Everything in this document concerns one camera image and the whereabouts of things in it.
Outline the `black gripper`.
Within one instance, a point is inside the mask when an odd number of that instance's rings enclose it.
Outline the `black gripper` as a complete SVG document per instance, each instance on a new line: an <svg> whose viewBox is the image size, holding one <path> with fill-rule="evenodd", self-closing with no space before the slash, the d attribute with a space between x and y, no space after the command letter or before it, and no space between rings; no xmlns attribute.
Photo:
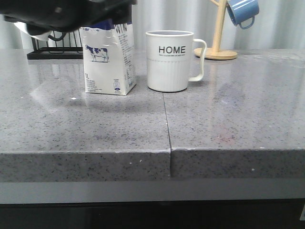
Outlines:
<svg viewBox="0 0 305 229"><path fill-rule="evenodd" d="M125 23L136 0L2 0L4 20L23 23L29 34L71 32L112 19Z"/></svg>

